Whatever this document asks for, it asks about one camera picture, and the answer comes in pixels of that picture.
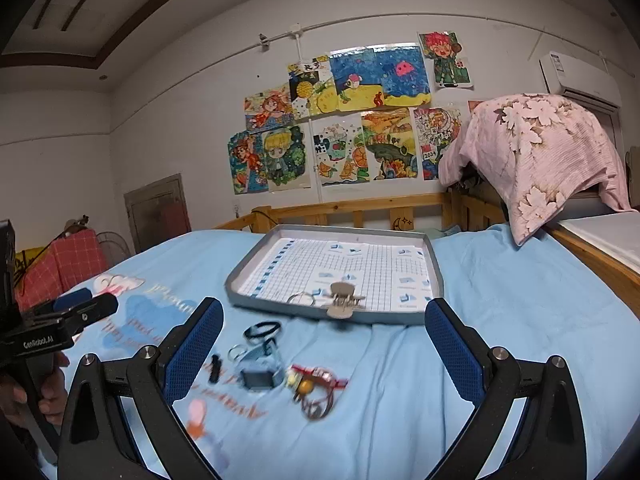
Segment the painting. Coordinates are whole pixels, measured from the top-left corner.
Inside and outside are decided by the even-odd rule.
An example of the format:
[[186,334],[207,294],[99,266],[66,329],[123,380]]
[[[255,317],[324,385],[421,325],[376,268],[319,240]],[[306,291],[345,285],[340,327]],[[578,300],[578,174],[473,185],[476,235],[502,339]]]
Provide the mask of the painting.
[[417,43],[373,47],[382,72],[384,103],[389,106],[419,106],[431,100],[429,80]]
[[336,50],[330,56],[338,110],[353,112],[382,106],[382,74],[372,48]]
[[484,103],[484,101],[468,101],[467,104],[469,106],[469,111],[473,113],[480,103]]
[[440,87],[471,88],[466,57],[460,57],[462,45],[455,32],[419,34],[425,57],[433,59],[435,82]]
[[314,150],[323,186],[369,181],[360,114],[314,121]]
[[416,108],[413,113],[422,155],[422,176],[425,180],[433,180],[438,177],[438,163],[444,149],[460,133],[460,110]]
[[293,109],[289,96],[289,85],[244,98],[246,129],[251,133],[264,132],[286,126],[293,121]]
[[227,143],[234,193],[267,191],[267,171],[262,148],[262,136],[240,132]]
[[362,132],[365,146],[380,164],[374,180],[418,175],[414,130],[408,108],[363,112]]
[[269,191],[311,187],[303,141],[304,134],[295,124],[262,133]]
[[289,94],[296,119],[335,112],[338,94],[329,56],[292,63],[289,70]]

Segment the pink floral cloth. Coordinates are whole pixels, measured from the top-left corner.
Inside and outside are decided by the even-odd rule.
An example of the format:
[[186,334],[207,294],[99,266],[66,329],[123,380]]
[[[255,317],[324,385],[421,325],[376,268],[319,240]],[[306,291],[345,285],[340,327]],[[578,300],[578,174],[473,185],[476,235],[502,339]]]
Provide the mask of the pink floral cloth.
[[518,94],[478,105],[440,161],[442,185],[457,182],[469,162],[507,205],[518,245],[594,184],[614,211],[632,210],[609,137],[591,112],[561,96]]

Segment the silver screw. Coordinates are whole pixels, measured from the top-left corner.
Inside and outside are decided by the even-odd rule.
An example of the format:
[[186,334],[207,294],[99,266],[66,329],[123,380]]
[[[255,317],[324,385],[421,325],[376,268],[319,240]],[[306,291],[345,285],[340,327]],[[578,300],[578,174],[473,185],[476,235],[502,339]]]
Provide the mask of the silver screw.
[[492,350],[494,357],[496,359],[500,359],[500,361],[504,361],[507,357],[509,357],[509,352],[505,348],[501,346],[497,346]]
[[556,368],[564,368],[564,359],[562,359],[559,355],[556,355],[551,358],[551,364]]
[[153,345],[143,346],[140,350],[140,356],[143,359],[151,359],[154,355],[156,355],[156,347]]
[[95,361],[95,354],[84,354],[82,359],[80,359],[80,364],[82,366],[88,366]]

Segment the wooden bed rail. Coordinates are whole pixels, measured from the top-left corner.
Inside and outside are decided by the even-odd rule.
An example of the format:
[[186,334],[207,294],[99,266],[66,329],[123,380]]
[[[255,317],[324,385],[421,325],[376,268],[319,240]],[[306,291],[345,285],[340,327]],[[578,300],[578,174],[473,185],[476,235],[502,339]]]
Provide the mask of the wooden bed rail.
[[351,213],[354,227],[364,227],[364,212],[389,211],[389,228],[394,231],[410,231],[414,228],[414,208],[422,206],[442,207],[442,228],[460,225],[463,231],[479,231],[489,225],[504,222],[502,210],[480,199],[460,195],[456,190],[422,195],[365,198],[343,202],[298,205],[273,208],[256,207],[248,215],[241,216],[216,227],[216,229],[241,230],[250,226],[254,233],[267,233],[283,219],[303,218],[307,225],[329,225],[328,215]]

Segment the white air conditioner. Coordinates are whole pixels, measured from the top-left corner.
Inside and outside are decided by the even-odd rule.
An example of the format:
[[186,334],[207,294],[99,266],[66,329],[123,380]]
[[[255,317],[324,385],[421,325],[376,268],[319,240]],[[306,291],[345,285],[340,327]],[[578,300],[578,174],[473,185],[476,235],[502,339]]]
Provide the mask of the white air conditioner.
[[559,52],[543,56],[540,66],[550,94],[567,97],[607,114],[615,114],[622,106],[618,85],[604,70]]

